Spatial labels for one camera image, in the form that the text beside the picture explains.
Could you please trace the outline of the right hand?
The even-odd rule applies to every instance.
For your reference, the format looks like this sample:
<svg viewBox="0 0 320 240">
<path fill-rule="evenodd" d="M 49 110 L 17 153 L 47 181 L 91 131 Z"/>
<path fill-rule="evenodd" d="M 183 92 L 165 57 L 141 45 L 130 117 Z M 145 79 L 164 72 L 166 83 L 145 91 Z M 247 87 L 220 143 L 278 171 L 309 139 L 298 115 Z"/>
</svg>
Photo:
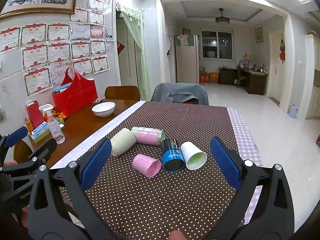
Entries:
<svg viewBox="0 0 320 240">
<path fill-rule="evenodd" d="M 169 234 L 168 240 L 187 240 L 187 238 L 179 230 L 174 230 Z"/>
</svg>

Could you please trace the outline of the left hand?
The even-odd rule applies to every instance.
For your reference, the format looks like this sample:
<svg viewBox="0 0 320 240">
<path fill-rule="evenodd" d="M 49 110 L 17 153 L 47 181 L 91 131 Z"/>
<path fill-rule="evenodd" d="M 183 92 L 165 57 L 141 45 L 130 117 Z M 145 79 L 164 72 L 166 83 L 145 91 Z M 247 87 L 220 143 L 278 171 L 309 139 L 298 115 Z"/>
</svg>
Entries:
<svg viewBox="0 0 320 240">
<path fill-rule="evenodd" d="M 11 166 L 11 165 L 17 165 L 17 162 L 15 160 L 7 161 L 4 163 L 4 166 Z M 22 208 L 20 211 L 16 213 L 12 213 L 14 220 L 25 228 L 28 228 L 28 211 L 29 206 Z"/>
</svg>

